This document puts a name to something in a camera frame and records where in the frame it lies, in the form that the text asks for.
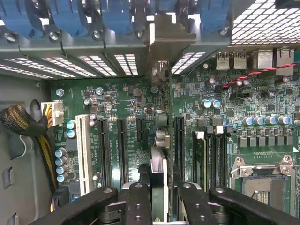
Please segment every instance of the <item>green circuit board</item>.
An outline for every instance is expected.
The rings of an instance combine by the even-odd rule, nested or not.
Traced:
[[[200,131],[198,125],[199,119],[208,118],[220,119],[218,122],[221,126],[233,127],[234,131],[231,135],[224,136],[222,143],[217,148],[225,149],[225,158],[223,162],[215,162],[215,168],[208,166],[205,168],[205,176],[207,182],[205,187],[209,189],[214,185],[225,184],[240,192],[246,193],[250,178],[239,178],[231,182],[231,171],[236,157],[242,157],[247,165],[266,165],[279,164],[285,155],[291,156],[293,163],[298,165],[299,159],[299,130],[293,125],[295,119],[294,114],[299,112],[300,95],[299,81],[290,81],[284,84],[274,84],[273,76],[267,79],[258,79],[257,76],[249,79],[250,84],[244,88],[229,88],[222,92],[215,92],[214,86],[219,84],[227,84],[238,76],[247,73],[247,71],[228,70],[205,70],[202,65],[194,69],[191,73],[172,78],[172,111],[174,117],[174,163],[181,164],[182,178],[185,181],[196,182],[195,178],[195,132]],[[210,78],[215,79],[214,84],[208,84]],[[75,116],[80,114],[97,114],[100,119],[107,120],[108,128],[108,151],[110,155],[112,177],[111,185],[118,190],[121,189],[125,181],[138,181],[140,165],[149,164],[150,148],[155,142],[156,122],[155,116],[157,110],[166,110],[164,98],[167,90],[164,86],[158,86],[158,92],[153,94],[150,91],[151,80],[149,78],[115,78],[115,79],[93,79],[93,80],[68,80],[53,81],[51,84],[52,100],[62,101],[64,105],[64,121],[62,127],[55,127],[55,145],[56,148],[67,148],[68,179],[61,185],[70,185],[79,179],[78,157],[76,151],[71,149],[71,145],[67,145],[66,122],[74,120]],[[96,94],[96,88],[101,87],[103,94]],[[259,91],[259,88],[267,88],[268,92],[273,92],[273,97],[266,97],[265,93]],[[58,97],[55,92],[62,88],[64,95]],[[230,99],[233,93],[251,93],[251,97],[240,100]],[[84,99],[91,98],[93,103],[91,106],[83,104]],[[203,100],[219,100],[221,106],[219,108],[210,107],[203,108]],[[290,118],[288,125],[266,125],[262,126],[246,126],[242,123],[245,117],[263,117],[267,116],[286,116]],[[137,130],[139,129],[138,118],[144,119],[144,129],[147,137],[141,141]],[[126,151],[128,159],[128,170],[121,170],[120,165],[120,149],[118,149],[119,126],[118,120],[126,119]],[[177,123],[181,122],[182,127],[178,128]],[[99,126],[91,127],[90,141],[92,149],[92,165],[93,173],[101,171],[101,144],[99,139]],[[251,145],[249,142],[253,138],[257,143],[261,141],[259,137],[275,137],[279,136],[281,143],[274,146]],[[210,140],[207,141],[206,151],[207,165],[213,165],[215,160],[213,157],[220,157],[215,154]],[[278,181],[277,188],[283,186],[282,198],[283,204],[278,206],[279,209],[299,215],[299,195],[300,195],[300,171],[295,169],[294,183],[291,176],[274,175],[269,171],[264,174],[255,173],[255,179],[267,179]],[[94,181],[94,187],[105,185],[101,180]],[[263,202],[270,204],[273,197],[272,192],[277,189],[263,190],[257,197]]]

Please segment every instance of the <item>yellow wire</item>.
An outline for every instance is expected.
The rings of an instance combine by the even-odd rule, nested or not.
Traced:
[[[54,205],[53,205],[53,203],[51,203],[51,205],[50,205],[50,212],[54,212]]]

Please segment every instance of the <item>mounting hole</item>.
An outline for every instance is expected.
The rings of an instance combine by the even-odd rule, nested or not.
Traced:
[[[200,216],[200,220],[201,220],[201,221],[205,221],[205,216],[204,216],[204,215],[201,215],[201,216]]]
[[[136,220],[136,221],[141,221],[141,219],[142,219],[141,216],[136,216],[136,217],[135,217],[135,220]]]

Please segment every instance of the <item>black pcie slot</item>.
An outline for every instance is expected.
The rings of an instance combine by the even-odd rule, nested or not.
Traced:
[[[108,139],[108,121],[107,119],[99,119],[99,147],[100,147],[100,170],[102,186],[110,186],[112,184],[112,168],[111,154]]]
[[[147,140],[146,121],[145,118],[136,118],[137,141],[145,142]]]
[[[121,186],[129,182],[127,120],[117,119]]]
[[[182,180],[185,180],[185,149],[184,149],[184,117],[176,116],[174,124],[175,163],[180,169]]]

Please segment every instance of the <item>capacitor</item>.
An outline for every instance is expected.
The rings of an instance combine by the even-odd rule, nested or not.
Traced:
[[[98,115],[97,114],[91,114],[90,115],[90,120],[96,120],[98,119]]]
[[[63,164],[62,166],[58,166],[56,168],[56,173],[57,174],[63,174],[66,171],[67,171],[67,165],[66,164]]]
[[[277,124],[277,118],[275,116],[267,116],[266,123],[267,124]]]
[[[262,125],[263,124],[263,117],[254,117],[254,120],[253,120],[254,124],[256,125]]]
[[[275,84],[282,84],[282,83],[287,83],[287,82],[289,82],[289,78],[287,77],[287,76],[284,76],[284,77],[282,77],[282,78],[280,78],[280,79],[276,79],[275,81],[274,81],[274,83]]]
[[[83,103],[84,103],[85,105],[91,105],[91,104],[93,104],[93,99],[90,98],[90,97],[87,97],[87,98],[83,101]]]
[[[90,120],[89,125],[90,127],[96,127],[98,125],[97,120]]]
[[[66,155],[66,153],[67,153],[66,149],[61,147],[61,148],[57,149],[54,154],[57,158],[60,158],[64,155]]]
[[[57,166],[62,166],[62,165],[65,164],[66,161],[67,161],[67,158],[66,158],[65,156],[62,156],[62,157],[57,158],[57,159],[55,160],[55,164],[56,164]]]
[[[74,138],[75,136],[76,136],[76,130],[68,130],[67,131],[68,138]]]
[[[267,86],[258,86],[256,89],[261,92],[267,92],[269,88]]]
[[[98,179],[100,179],[101,177],[101,173],[100,172],[96,172],[96,174],[92,177],[93,181],[96,181]]]
[[[58,97],[63,97],[63,95],[65,94],[62,88],[57,89],[55,93]]]
[[[300,120],[299,120],[299,119],[296,119],[296,120],[294,121],[294,124],[295,124],[296,126],[300,126]]]
[[[216,82],[216,80],[214,78],[210,78],[208,80],[206,80],[204,83],[205,85],[212,85]]]
[[[248,86],[250,84],[250,81],[249,80],[243,80],[243,85],[244,86]]]
[[[278,117],[278,123],[280,124],[289,124],[290,123],[290,118],[287,116],[279,116]]]
[[[207,100],[207,99],[202,100],[201,106],[202,106],[203,108],[205,108],[205,109],[208,109],[208,108],[211,107],[211,102],[210,102],[209,100]]]
[[[220,108],[220,106],[221,106],[221,102],[219,100],[213,99],[210,102],[211,102],[211,106],[213,108]]]
[[[244,117],[244,118],[242,119],[242,123],[243,123],[244,125],[250,126],[250,125],[253,124],[253,118],[252,118],[252,117]]]
[[[95,90],[95,93],[97,94],[97,95],[102,95],[103,94],[103,88],[96,88],[96,90]]]
[[[70,120],[67,124],[66,124],[67,128],[72,130],[76,127],[76,121],[75,120]]]
[[[56,180],[59,182],[59,183],[62,183],[64,182],[66,179],[68,178],[68,174],[66,172],[64,172],[63,174],[60,174],[57,176]]]
[[[152,114],[152,113],[153,113],[153,109],[152,109],[151,107],[148,107],[148,108],[146,109],[146,113],[147,113],[147,114]]]
[[[240,88],[240,87],[243,86],[243,81],[242,81],[242,80],[237,80],[237,81],[236,81],[235,83],[233,83],[231,86],[232,86],[232,87],[238,87],[238,88]]]
[[[150,91],[151,91],[153,94],[155,94],[155,93],[158,92],[158,87],[157,87],[157,86],[152,86],[152,87],[150,88]]]

